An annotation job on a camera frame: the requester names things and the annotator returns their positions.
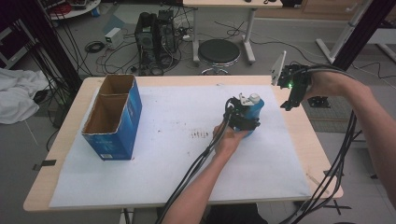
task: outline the white desk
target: white desk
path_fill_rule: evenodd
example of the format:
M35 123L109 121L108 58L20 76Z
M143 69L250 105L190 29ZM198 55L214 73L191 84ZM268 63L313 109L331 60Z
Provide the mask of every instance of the white desk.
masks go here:
M64 165L65 158L74 143L76 133L80 123L89 107L92 95L96 88L103 82L102 78L87 78L84 80L75 102L70 108L61 130L55 139L46 160L56 160L54 166L44 166L41 168L35 183L23 205L27 211L53 211L56 208L50 207L52 195L56 189L60 172ZM269 76L226 76L226 77L138 77L137 83L141 87L151 86L197 86L197 85L269 85ZM289 96L288 90L281 90L273 87L274 95L279 105ZM287 112L281 110L286 126L290 132L290 138L294 144L297 157L306 174L309 188L312 192L318 187L318 182L324 177L323 171L329 170L330 164L312 129L312 126L301 107L293 108ZM330 185L329 192L332 192L333 185ZM334 198L339 198L343 194L341 189ZM122 208L122 204L102 206L101 208Z
M276 2L268 2L264 4L264 0L252 0L250 3L245 2L244 0L183 0L183 5L186 7L194 7L195 10L193 11L193 38L192 38L192 53L193 53L193 61L198 63L198 47L199 47L199 39L198 39L198 21L200 18L197 15L198 11L202 11L202 15L205 13L205 19L209 20L212 16L220 15L223 19L224 18L233 18L238 16L238 14L244 14L246 16L244 21L248 21L247 24L247 34L243 36L243 43L245 46L245 50L247 52L248 61L250 64L256 62L254 58L253 50L250 46L250 34L251 29L253 27L254 16L256 13L257 8L259 7L267 7L267 8L277 8L282 7L282 3L280 0Z

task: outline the person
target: person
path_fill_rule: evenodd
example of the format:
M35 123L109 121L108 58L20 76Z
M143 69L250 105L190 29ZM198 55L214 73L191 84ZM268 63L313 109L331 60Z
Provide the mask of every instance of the person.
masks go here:
M378 103L370 88L333 72L316 72L305 99L314 96L343 96L351 104L366 138L375 172L396 209L396 121ZM227 128L216 155L169 208L163 223L200 223L209 196L221 170L247 132Z

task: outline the computer tower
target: computer tower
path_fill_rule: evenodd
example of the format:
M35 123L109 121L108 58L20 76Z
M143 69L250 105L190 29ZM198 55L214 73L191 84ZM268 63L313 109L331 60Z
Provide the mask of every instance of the computer tower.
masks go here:
M157 18L163 46L172 53L177 50L173 10L160 10Z
M156 14L142 12L134 30L134 38L142 65L160 61L161 37L156 21Z

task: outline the cardboard box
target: cardboard box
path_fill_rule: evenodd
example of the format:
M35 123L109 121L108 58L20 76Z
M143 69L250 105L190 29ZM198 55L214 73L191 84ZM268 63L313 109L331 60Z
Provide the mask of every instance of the cardboard box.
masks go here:
M82 135L104 161L132 158L142 103L132 75L106 76Z

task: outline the desk leg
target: desk leg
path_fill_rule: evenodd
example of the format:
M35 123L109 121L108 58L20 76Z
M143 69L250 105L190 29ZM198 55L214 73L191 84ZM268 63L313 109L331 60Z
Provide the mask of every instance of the desk leg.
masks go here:
M247 25L247 34L246 35L242 35L242 37L244 38L244 46L245 46L245 50L247 52L247 58L248 58L248 62L250 64L253 64L256 62L256 59L254 58L254 54L253 54L253 49L250 46L250 35L251 35L251 29L253 28L253 22L254 22L254 15L256 14L256 10L257 8L252 8L249 11L249 15L248 15L248 25Z
M198 29L197 29L197 10L198 8L195 8L194 11L192 12L192 16L194 17L194 23L193 23L193 33L192 33L192 60L195 63L199 62L198 58L198 47L199 47L199 39L198 39Z

